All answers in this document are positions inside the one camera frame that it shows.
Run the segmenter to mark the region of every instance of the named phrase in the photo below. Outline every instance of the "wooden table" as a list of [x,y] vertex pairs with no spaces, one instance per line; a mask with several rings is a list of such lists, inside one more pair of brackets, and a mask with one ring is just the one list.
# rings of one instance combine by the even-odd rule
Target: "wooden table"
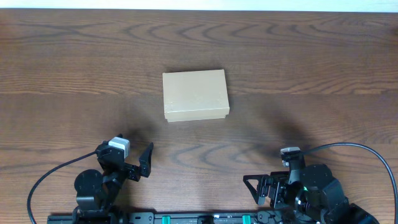
[[[398,174],[398,14],[0,10],[0,223],[28,223],[26,199],[51,168],[124,133],[128,162],[153,141],[152,173],[126,182],[126,210],[255,210],[245,174],[285,170],[284,146],[352,141]],[[167,123],[162,73],[226,70],[226,119]],[[350,147],[325,163],[351,202],[393,221],[388,174]],[[35,191],[38,223],[76,206],[75,177]]]

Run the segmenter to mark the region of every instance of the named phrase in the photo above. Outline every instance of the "curved cable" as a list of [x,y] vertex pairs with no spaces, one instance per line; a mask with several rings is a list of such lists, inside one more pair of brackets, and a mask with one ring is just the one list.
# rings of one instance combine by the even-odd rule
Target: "curved cable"
[[27,206],[27,214],[29,215],[29,218],[30,218],[30,221],[32,222],[32,224],[37,224],[37,223],[36,223],[36,221],[35,221],[35,218],[33,217],[32,208],[30,207],[30,201],[32,200],[33,192],[36,190],[37,186],[41,183],[41,181],[43,181],[48,175],[50,175],[51,173],[53,173],[53,172],[56,171],[57,169],[62,168],[62,167],[64,167],[64,166],[67,166],[67,165],[69,165],[69,164],[72,164],[72,163],[74,163],[74,162],[76,162],[76,161],[85,159],[85,158],[87,158],[87,157],[89,157],[89,156],[94,155],[95,153],[96,153],[95,151],[94,151],[94,152],[91,152],[91,153],[89,153],[89,154],[87,154],[87,155],[85,155],[85,156],[81,156],[81,157],[79,157],[79,158],[77,158],[77,159],[71,160],[71,161],[69,161],[69,162],[63,163],[63,164],[61,164],[61,165],[59,165],[59,166],[53,168],[52,170],[50,170],[50,171],[48,171],[46,174],[44,174],[44,175],[36,182],[35,185],[33,185],[32,189],[31,189],[30,192],[29,192],[29,196],[27,197],[27,205],[26,205],[26,206]]
[[394,205],[395,205],[395,215],[394,215],[394,223],[398,224],[398,210],[397,210],[397,206],[398,206],[398,190],[397,190],[397,183],[396,180],[394,178],[394,175],[392,174],[392,170],[389,167],[387,161],[378,153],[376,152],[374,149],[368,147],[368,146],[364,146],[362,144],[357,144],[357,143],[351,143],[351,142],[338,142],[338,143],[332,143],[332,144],[326,144],[326,145],[322,145],[322,146],[318,146],[315,147],[311,150],[302,152],[303,155],[308,155],[311,154],[313,152],[319,151],[321,149],[326,149],[329,147],[333,147],[333,146],[353,146],[353,147],[360,147],[362,149],[366,149],[369,152],[373,153],[375,156],[377,156],[377,158],[379,158],[381,160],[381,162],[384,164],[384,167],[386,167],[387,172],[390,176],[391,179],[391,183],[392,183],[392,189],[394,190]]

